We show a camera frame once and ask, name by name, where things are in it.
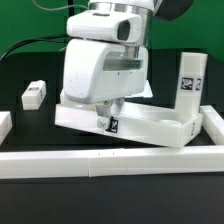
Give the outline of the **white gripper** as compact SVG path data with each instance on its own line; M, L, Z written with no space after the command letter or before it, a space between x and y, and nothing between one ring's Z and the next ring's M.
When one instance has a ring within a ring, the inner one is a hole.
M124 56L121 44L72 39L66 49L63 90L74 102L95 105L97 126L108 129L111 105L119 115L125 99L122 97L141 93L146 84L148 51L141 47L137 58Z

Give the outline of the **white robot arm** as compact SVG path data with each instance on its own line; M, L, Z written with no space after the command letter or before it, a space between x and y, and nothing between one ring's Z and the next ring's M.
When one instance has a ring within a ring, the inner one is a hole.
M194 0L89 0L86 11L70 17L71 37L64 61L66 97L96 108L97 126L110 127L124 98L141 93L148 70L147 44L153 18L173 21Z

